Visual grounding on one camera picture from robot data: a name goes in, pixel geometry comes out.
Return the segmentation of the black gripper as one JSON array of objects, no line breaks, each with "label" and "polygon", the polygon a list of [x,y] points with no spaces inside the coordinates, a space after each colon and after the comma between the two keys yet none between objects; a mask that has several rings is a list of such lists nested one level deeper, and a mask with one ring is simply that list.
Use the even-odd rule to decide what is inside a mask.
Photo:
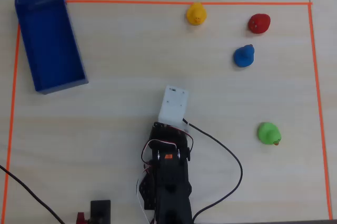
[{"label": "black gripper", "polygon": [[177,147],[186,147],[190,152],[194,145],[192,136],[185,130],[160,122],[155,122],[153,124],[149,139],[172,142],[175,143]]}]

